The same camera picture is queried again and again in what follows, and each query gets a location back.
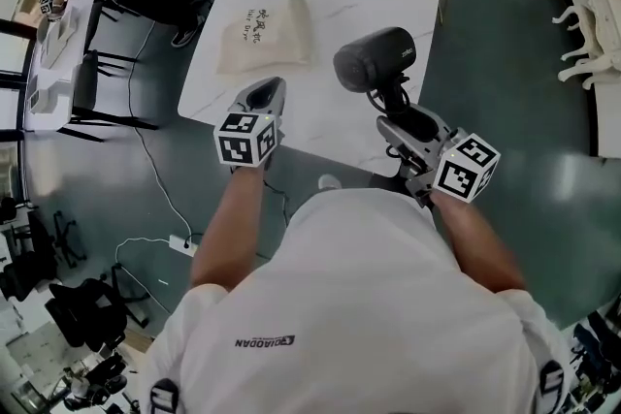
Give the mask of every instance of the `white t-shirt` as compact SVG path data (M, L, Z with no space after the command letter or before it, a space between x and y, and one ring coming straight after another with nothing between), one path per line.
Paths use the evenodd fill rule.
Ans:
M427 209L339 190L303 205L231 294L185 295L148 350L141 407L170 378L188 413L525 414L559 377L541 375L550 361L570 370L541 307L462 274ZM538 411L560 407L565 378Z

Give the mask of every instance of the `printed logo on shirt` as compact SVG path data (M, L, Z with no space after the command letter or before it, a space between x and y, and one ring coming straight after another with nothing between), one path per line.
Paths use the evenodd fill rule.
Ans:
M284 345L293 345L295 341L294 334L287 336L277 336L275 338L253 338L250 340L235 340L235 346L241 348L270 348L282 347Z

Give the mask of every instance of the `sneaker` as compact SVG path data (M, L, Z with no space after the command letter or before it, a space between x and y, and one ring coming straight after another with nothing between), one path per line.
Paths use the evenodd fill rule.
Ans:
M341 190L343 188L339 179L332 175L322 175L319 178L317 186L321 192L326 190Z
M212 0L193 0L192 2L190 2L190 6L192 6L195 9L200 9L205 4L207 4L210 7L210 9L211 9L212 5L213 5L213 2L212 2Z
M191 28L180 29L171 42L171 45L174 48L182 48L189 44L194 38L194 35L201 29L201 26L205 24L205 19L204 16L196 15L196 24Z

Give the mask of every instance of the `marble table top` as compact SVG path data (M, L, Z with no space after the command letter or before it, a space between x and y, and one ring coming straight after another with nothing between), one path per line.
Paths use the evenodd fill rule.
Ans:
M265 77L287 81L282 119L283 144L381 175L394 175L398 161L386 156L387 143L376 129L376 111L364 94L346 91L332 59L343 45L388 26L408 30L417 59L406 70L404 88L418 102L427 68L439 0L307 0L314 37L310 65L272 65L240 75L219 75L216 67L224 28L257 5L286 0L215 0L194 52L179 114L215 124L237 94Z

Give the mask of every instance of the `white cable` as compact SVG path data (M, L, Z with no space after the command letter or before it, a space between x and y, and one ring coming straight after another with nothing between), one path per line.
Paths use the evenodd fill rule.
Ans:
M140 54L143 53L143 50L147 46L148 38L151 36L151 32L153 31L154 27L155 27L155 21L153 22L153 24L149 28L147 36L145 37L145 41L143 42L142 46L138 50L138 53L136 54L136 57L134 57L135 59L138 59L138 57L140 57ZM132 63L132 68L129 71L129 77L127 78L127 86L128 86L128 88L129 88L129 85L131 83L132 76L134 75L134 68L136 68L136 62ZM132 112L131 93L129 94L129 113L131 115L134 115L134 113ZM164 187L164 184L162 183L162 178L160 177L159 172L157 171L157 168L155 167L155 163L153 161L153 158L151 157L151 154L147 150L147 145L145 144L145 139L143 138L143 136L140 134L140 132L136 128L134 128L134 133L136 133L136 136L139 138L139 140L140 140L140 142L141 142L141 144L143 146L143 149L145 150L145 155L147 156L148 162L150 163L151 168L153 169L153 172L155 173L155 181L157 182L157 186L159 186L159 189L164 194L164 197L166 197L166 201L168 202L168 205L170 206L171 210L179 217L179 219L181 221L183 221L183 224L185 225L185 228L187 228L188 235L191 236L192 235L192 228L190 227L190 224L187 222L187 219L185 219L183 217L183 215L177 210L177 208L175 206L173 206L173 202L171 201L170 195L168 195L168 192L166 191L166 188Z
M142 286L142 287L145 289L145 291L148 293L148 295L149 295L149 296L153 299L153 301L154 301L155 303L157 303L157 304L158 304L158 305L159 305L159 306L160 306L160 307L164 310L164 312L166 312L168 315L170 315L170 314L171 314L171 311L170 311L170 310L168 310L168 309L164 306L164 304L163 304L162 302L160 302L160 301L159 301L159 300L158 300L158 299L157 299L157 298L156 298L156 297L155 297L155 296L154 296L154 295L153 295L153 294L152 294L152 293L148 290L148 288L140 282L140 280L139 280L136 276L134 276L134 275L133 275L133 274L132 274L132 273L131 273L131 272L130 272L130 271L129 271L126 267L124 267L124 266L123 266L123 265L122 265L122 264L118 261L118 249L119 249L120 247L122 247L125 243L127 243L128 241L149 241L149 242L161 241L161 242L166 243L166 244L168 244L168 241L167 241L166 239L145 239L145 238L143 238L143 237L138 237L138 238L136 238L136 239L127 239L127 240L126 240L126 241L124 241L123 243L120 243L119 245L117 245L117 246L116 246L116 251L114 252L114 261L115 261L117 264L119 264L119 265L120 265L120 268L121 268L122 270L124 270L124 271L125 271L125 272L126 272L126 273L127 273L127 274L128 274L128 275L129 275L129 276L130 276L133 280L134 280L134 281L136 281L136 283L138 283L140 286Z
M138 53L134 57L135 59L138 59L138 57L140 57L141 53L143 53L143 50L147 46L148 38L151 36L151 33L153 32L153 28L154 27L155 27L155 21L153 22L153 24L149 28L149 30L147 32L147 36L145 37L145 41L143 42L143 44L141 45L140 49L138 50ZM129 76L127 78L127 88L128 88L128 93L129 93L129 95L128 95L129 113L132 116L134 115L134 113L132 112L132 99L131 99L131 86L130 86L130 83L131 83L131 80L132 80L132 76L134 75L134 69L135 68L136 68L136 61L134 61L132 63L131 70L129 71ZM173 202L171 201L171 198L168 195L168 192L166 191L166 188L164 187L164 185L162 183L162 179L161 179L161 177L159 175L159 172L157 171L157 168L155 167L155 162L153 161L153 158L151 157L151 154L149 153L149 151L147 149L147 145L145 144L145 139L140 134L140 132L138 131L137 128L134 128L134 132L138 136L138 138L139 138L139 140L141 142L141 145L143 146L143 149L145 151L145 155L147 156L148 162L150 163L151 168L153 169L153 173L155 174L155 181L157 182L157 186L159 186L160 190L162 191L162 193L166 197L166 201L168 202L168 205L170 206L171 210L180 218L181 221L183 221L183 224L185 224L185 227L187 228L188 235L190 237L192 237L192 229L191 229L189 223L183 217L183 215L177 210L177 208L175 206L173 206ZM285 199L286 199L286 197L283 197L283 212L285 212L285 202L286 202ZM153 299L153 301L155 303L157 303L168 315L170 315L171 312L148 290L148 288L145 285L143 285L136 276L134 276L128 269L126 269L118 261L118 249L120 247L122 247L125 243L127 243L128 241L149 241L149 242L161 241L163 243L168 243L168 241L165 240L165 239L145 239L143 237L138 237L138 238L135 238L135 239L127 239L123 243L121 243L121 244L116 246L116 251L114 252L114 261L117 264L120 265L121 269L124 270L127 273L127 275L129 275L134 281L136 281L136 283L138 283L141 287L143 287L145 289L145 291L148 293L148 295Z

